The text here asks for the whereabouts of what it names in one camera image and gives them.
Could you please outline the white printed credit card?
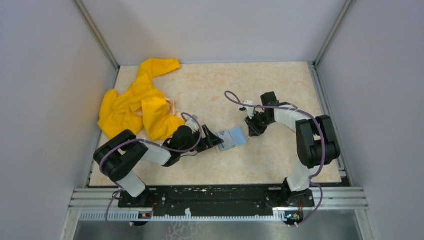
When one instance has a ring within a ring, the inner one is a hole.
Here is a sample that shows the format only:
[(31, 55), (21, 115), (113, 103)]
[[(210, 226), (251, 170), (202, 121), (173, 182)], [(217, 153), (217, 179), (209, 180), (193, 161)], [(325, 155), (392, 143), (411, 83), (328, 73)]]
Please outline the white printed credit card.
[(236, 147), (235, 140), (233, 139), (229, 130), (220, 131), (217, 136), (222, 140), (222, 143), (218, 146), (220, 152), (224, 152)]

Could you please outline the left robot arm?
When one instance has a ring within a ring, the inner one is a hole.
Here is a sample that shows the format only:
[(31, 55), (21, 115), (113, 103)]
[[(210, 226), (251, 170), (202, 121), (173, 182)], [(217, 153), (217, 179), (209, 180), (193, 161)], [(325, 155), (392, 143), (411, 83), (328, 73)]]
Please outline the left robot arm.
[(196, 130), (187, 125), (180, 126), (162, 145), (137, 138), (127, 129), (98, 148), (93, 159), (103, 175), (130, 195), (132, 203), (144, 207), (149, 203), (150, 193), (133, 171), (140, 161), (170, 167), (185, 153), (201, 153), (223, 143), (224, 140), (213, 134), (206, 125)]

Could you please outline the clear plastic card holder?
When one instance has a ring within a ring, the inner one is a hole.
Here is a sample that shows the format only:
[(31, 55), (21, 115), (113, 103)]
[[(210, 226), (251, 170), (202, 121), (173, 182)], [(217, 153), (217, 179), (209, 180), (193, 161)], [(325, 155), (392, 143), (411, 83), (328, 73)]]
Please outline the clear plastic card holder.
[(248, 139), (246, 138), (246, 135), (241, 126), (236, 126), (231, 129), (219, 131), (216, 135), (221, 140), (223, 140), (223, 143), (220, 143), (217, 146), (220, 152), (232, 150), (248, 143)]

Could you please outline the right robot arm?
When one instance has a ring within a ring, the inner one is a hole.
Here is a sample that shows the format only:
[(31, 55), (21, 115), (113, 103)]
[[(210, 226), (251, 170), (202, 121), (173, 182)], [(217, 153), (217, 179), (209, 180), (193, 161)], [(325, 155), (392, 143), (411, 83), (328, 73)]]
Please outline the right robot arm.
[(287, 206), (295, 206), (306, 195), (310, 181), (325, 165), (340, 156), (340, 146), (332, 119), (328, 115), (313, 116), (288, 102), (280, 102), (274, 92), (261, 95), (261, 104), (244, 101), (239, 107), (246, 111), (245, 122), (250, 137), (259, 137), (268, 126), (279, 123), (296, 134), (298, 165), (283, 182), (281, 199)]

